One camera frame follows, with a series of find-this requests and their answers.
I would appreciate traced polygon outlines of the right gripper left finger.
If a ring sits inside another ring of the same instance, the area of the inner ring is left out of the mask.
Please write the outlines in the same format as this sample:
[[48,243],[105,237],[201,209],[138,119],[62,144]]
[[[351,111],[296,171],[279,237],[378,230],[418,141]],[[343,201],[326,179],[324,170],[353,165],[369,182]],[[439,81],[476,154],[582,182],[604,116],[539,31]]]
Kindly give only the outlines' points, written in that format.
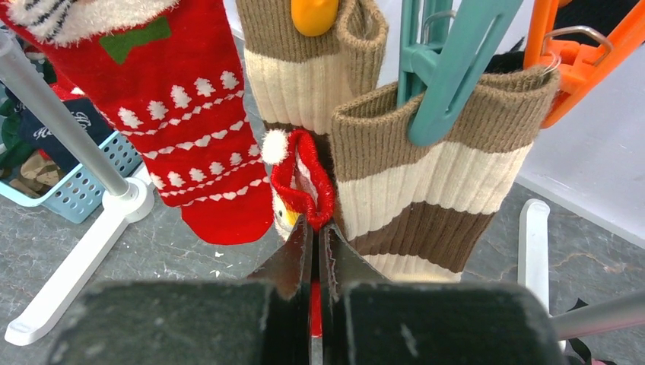
[[246,278],[101,284],[71,307],[51,364],[308,364],[313,228]]

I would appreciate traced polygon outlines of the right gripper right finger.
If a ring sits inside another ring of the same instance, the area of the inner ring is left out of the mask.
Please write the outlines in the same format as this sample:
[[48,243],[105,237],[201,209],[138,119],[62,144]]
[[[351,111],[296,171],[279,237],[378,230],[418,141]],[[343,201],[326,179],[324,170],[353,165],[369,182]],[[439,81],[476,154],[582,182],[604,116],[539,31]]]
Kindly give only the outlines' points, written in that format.
[[563,364],[540,302],[510,283],[387,281],[335,224],[319,232],[326,364]]

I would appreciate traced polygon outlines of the teal clothespin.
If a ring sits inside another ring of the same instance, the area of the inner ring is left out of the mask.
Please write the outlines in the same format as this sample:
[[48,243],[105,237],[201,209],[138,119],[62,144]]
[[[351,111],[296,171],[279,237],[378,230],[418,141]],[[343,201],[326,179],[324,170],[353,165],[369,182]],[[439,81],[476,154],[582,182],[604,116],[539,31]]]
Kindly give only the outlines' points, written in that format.
[[404,1],[399,41],[397,105],[421,104],[408,124],[419,147],[442,139],[453,127],[488,66],[521,2]]

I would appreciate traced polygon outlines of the pink camouflage bag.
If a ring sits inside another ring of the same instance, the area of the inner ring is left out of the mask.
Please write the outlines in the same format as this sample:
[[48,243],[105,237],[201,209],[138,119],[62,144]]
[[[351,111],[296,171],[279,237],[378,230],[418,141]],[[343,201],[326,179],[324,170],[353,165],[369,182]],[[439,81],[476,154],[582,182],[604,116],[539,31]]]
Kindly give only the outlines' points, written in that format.
[[[628,307],[624,302],[622,308]],[[603,332],[610,332],[627,326],[629,320],[620,314],[619,300],[587,306],[578,299],[576,304],[566,313],[554,316],[552,319],[558,330],[559,338],[568,340],[576,356],[567,355],[569,364],[615,364],[610,360],[596,359],[590,349],[577,337],[585,337]]]

